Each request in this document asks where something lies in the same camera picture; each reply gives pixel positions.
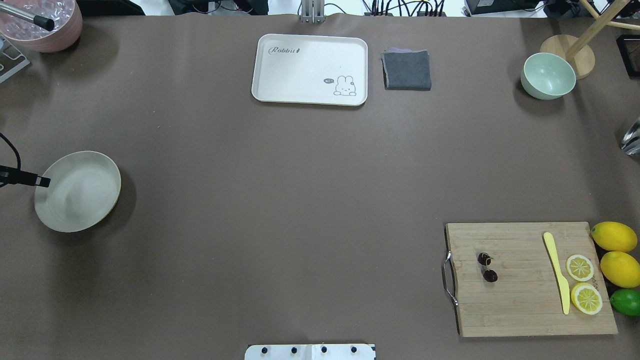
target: lemon slice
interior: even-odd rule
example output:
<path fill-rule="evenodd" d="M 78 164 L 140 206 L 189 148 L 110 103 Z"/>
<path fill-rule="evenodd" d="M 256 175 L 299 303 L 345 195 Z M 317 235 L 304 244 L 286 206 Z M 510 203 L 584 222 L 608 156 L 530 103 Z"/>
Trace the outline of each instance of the lemon slice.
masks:
<path fill-rule="evenodd" d="M 582 255 L 571 255 L 566 260 L 566 271 L 578 281 L 588 281 L 593 277 L 593 264 Z"/>
<path fill-rule="evenodd" d="M 578 282 L 571 289 L 571 302 L 585 314 L 595 315 L 602 309 L 602 297 L 593 285 Z"/>

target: pink bowl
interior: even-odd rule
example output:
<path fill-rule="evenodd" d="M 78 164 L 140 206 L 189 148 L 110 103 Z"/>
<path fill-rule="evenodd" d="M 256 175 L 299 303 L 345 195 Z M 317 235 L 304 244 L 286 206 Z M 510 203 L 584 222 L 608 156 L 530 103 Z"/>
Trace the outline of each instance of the pink bowl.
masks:
<path fill-rule="evenodd" d="M 53 53 L 68 48 L 80 37 L 82 14 L 76 0 L 5 0 L 5 3 L 53 19 L 56 24 L 53 31 L 46 32 L 24 20 L 0 13 L 0 33 L 13 45 L 41 53 Z M 65 9 L 62 15 L 58 14 L 61 12 L 60 5 Z M 29 35 L 25 35 L 24 31 L 17 33 L 18 27 L 28 27 L 34 32 Z"/>

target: gray cloth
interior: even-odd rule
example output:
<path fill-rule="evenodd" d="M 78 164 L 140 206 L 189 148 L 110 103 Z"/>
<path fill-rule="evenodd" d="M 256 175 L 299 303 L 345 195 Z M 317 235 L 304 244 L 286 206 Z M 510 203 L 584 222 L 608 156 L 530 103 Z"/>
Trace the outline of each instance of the gray cloth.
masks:
<path fill-rule="evenodd" d="M 382 68 L 385 73 L 385 88 L 405 90 L 431 90 L 429 53 L 420 51 L 382 52 Z"/>

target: yellow knife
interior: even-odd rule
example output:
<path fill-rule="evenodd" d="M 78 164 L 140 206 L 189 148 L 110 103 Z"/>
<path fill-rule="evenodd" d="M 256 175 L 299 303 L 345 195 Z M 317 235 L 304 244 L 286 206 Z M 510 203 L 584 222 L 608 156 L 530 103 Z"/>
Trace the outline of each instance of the yellow knife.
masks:
<path fill-rule="evenodd" d="M 551 258 L 551 264 L 554 266 L 558 288 L 560 289 L 560 299 L 562 300 L 562 312 L 567 315 L 569 313 L 569 282 L 560 271 L 560 262 L 558 261 L 558 251 L 556 250 L 556 241 L 551 233 L 547 232 L 542 235 L 545 239 L 545 246 Z"/>

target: lemon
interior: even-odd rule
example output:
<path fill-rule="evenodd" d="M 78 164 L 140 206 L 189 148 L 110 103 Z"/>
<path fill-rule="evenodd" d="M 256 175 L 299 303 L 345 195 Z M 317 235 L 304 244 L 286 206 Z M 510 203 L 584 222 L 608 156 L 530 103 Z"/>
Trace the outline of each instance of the lemon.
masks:
<path fill-rule="evenodd" d="M 630 252 L 638 244 L 636 233 L 629 226 L 605 221 L 591 228 L 591 237 L 606 251 Z"/>
<path fill-rule="evenodd" d="M 595 315 L 602 309 L 602 297 L 593 285 L 578 282 L 571 289 L 571 302 L 585 314 Z"/>
<path fill-rule="evenodd" d="M 610 251 L 600 260 L 600 269 L 609 281 L 621 288 L 640 286 L 640 264 L 622 251 Z"/>
<path fill-rule="evenodd" d="M 571 255 L 566 260 L 566 271 L 569 276 L 584 282 L 593 277 L 593 264 L 591 260 L 582 255 Z"/>

